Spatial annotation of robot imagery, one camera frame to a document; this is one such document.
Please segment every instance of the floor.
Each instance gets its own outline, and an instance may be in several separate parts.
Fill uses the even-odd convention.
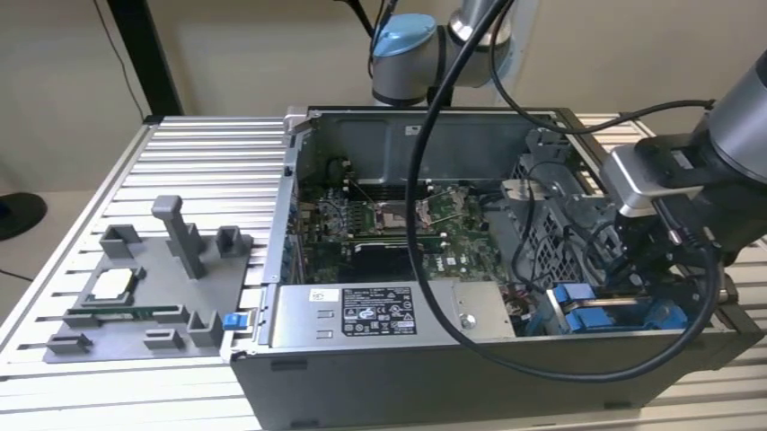
[[[48,203],[45,218],[28,232],[0,242],[0,268],[32,278],[72,227],[93,191],[60,191],[38,195]],[[0,274],[0,323],[28,286],[29,282]]]

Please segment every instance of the gray plastic peg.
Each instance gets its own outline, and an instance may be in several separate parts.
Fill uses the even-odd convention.
[[[194,238],[182,222],[181,204],[178,196],[157,196],[152,205],[152,215],[165,224],[186,276],[198,279],[205,275],[205,267],[198,257],[198,244],[194,243]]]

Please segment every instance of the green circuit board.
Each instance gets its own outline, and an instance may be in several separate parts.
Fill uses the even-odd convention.
[[[507,283],[489,225],[467,188],[435,187],[417,203],[417,220],[421,262],[431,279]],[[403,201],[351,201],[328,190],[315,202],[301,203],[301,222],[307,282],[356,281],[355,270],[376,269],[375,262],[360,262],[363,253],[379,263],[393,262],[389,272],[401,272],[400,278],[387,273],[381,279],[372,276],[364,281],[413,279],[405,255]]]

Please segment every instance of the motherboard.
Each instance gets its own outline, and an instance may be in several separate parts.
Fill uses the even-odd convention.
[[[431,279],[508,283],[480,195],[469,185],[429,185],[417,201],[421,265]],[[363,185],[309,190],[301,197],[308,283],[413,280],[405,241],[404,188]]]

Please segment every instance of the screw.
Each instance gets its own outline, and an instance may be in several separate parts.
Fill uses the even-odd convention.
[[[464,330],[472,330],[477,326],[477,319],[471,314],[461,313],[460,316],[460,327]]]
[[[631,274],[628,280],[631,281],[631,284],[635,286],[643,285],[643,278],[639,277],[639,274]]]

